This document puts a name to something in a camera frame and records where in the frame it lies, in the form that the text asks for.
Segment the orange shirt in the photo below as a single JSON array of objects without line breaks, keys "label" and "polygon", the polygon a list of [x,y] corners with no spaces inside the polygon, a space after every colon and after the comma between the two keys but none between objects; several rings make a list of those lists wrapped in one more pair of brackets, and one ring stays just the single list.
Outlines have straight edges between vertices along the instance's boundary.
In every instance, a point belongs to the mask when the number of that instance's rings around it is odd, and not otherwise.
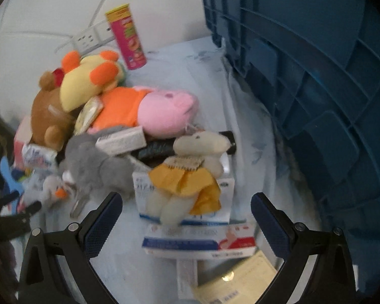
[{"label": "orange shirt", "polygon": [[117,87],[101,95],[104,108],[95,119],[93,127],[101,130],[114,126],[138,126],[138,108],[150,90]]}]

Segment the wall socket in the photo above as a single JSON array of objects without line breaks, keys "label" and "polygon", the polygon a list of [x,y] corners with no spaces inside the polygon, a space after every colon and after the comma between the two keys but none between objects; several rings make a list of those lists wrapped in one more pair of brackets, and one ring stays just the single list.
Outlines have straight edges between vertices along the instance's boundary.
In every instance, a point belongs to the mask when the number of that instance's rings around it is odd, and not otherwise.
[{"label": "wall socket", "polygon": [[67,52],[74,49],[79,52],[80,56],[84,56],[113,40],[114,34],[112,33],[111,26],[107,20],[104,20],[86,28],[84,31],[73,36],[70,41],[57,47],[55,54],[61,54],[62,58]]}]

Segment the yellow skirt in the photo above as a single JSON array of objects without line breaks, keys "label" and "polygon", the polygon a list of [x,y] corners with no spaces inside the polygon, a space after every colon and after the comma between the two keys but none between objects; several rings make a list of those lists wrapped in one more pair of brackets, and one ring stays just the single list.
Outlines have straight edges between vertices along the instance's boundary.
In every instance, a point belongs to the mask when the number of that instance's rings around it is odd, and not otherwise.
[{"label": "yellow skirt", "polygon": [[211,173],[203,167],[187,171],[170,168],[162,163],[149,171],[149,178],[156,188],[178,197],[192,197],[198,193],[190,215],[209,214],[221,209],[220,187]]}]

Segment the pig's head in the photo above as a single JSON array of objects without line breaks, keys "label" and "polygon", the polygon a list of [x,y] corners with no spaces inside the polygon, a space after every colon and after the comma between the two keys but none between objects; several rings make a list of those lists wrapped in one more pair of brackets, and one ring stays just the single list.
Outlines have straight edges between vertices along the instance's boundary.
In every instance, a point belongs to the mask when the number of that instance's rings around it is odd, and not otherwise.
[{"label": "pig's head", "polygon": [[184,134],[199,108],[196,96],[187,91],[157,90],[147,94],[138,109],[138,125],[146,134],[166,139]]}]

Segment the white plush toy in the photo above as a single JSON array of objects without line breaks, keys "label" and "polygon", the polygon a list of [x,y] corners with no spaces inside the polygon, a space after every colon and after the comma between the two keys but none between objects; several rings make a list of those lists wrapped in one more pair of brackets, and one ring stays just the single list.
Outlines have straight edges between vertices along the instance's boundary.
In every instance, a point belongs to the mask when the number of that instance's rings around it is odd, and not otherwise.
[{"label": "white plush toy", "polygon": [[176,139],[176,155],[149,172],[156,190],[147,201],[147,214],[160,218],[161,224],[173,226],[187,214],[220,210],[217,179],[224,172],[220,156],[230,146],[228,138],[210,131]]},{"label": "white plush toy", "polygon": [[49,175],[43,182],[42,191],[25,190],[23,203],[26,206],[39,201],[42,204],[42,210],[48,210],[55,202],[65,200],[69,197],[66,186],[62,178],[57,175]]}]

